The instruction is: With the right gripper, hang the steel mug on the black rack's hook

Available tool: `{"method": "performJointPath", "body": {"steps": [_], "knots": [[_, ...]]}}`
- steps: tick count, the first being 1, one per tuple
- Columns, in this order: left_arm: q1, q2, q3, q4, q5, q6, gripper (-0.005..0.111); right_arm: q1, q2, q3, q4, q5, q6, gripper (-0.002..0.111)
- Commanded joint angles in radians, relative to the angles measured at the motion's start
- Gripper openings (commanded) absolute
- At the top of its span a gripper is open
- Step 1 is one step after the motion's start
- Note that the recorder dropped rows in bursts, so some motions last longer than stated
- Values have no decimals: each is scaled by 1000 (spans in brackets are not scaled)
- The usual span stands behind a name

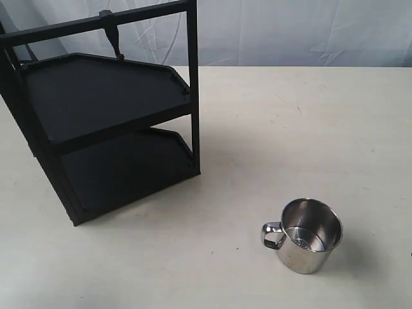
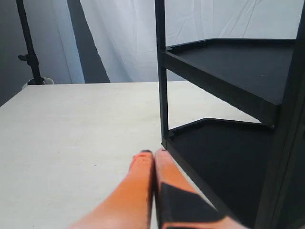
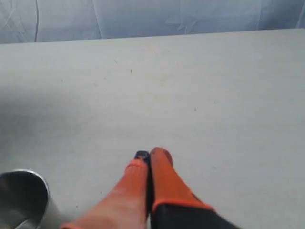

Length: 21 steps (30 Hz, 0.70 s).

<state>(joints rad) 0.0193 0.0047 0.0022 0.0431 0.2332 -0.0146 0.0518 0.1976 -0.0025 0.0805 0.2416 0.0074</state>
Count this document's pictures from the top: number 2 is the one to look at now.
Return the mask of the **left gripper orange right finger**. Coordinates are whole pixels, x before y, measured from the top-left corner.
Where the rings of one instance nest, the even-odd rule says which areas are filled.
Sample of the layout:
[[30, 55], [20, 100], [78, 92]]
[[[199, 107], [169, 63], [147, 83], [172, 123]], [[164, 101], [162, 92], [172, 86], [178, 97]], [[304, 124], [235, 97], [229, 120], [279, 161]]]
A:
[[243, 229], [209, 205], [183, 176], [165, 149], [155, 154], [156, 210], [160, 229]]

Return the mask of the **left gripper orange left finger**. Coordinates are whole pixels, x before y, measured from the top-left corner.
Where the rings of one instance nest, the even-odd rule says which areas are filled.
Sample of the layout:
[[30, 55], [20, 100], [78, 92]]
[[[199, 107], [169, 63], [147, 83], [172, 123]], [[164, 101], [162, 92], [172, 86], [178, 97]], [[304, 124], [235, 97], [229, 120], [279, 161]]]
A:
[[71, 229], [148, 229], [153, 201], [153, 153], [136, 154], [118, 187]]

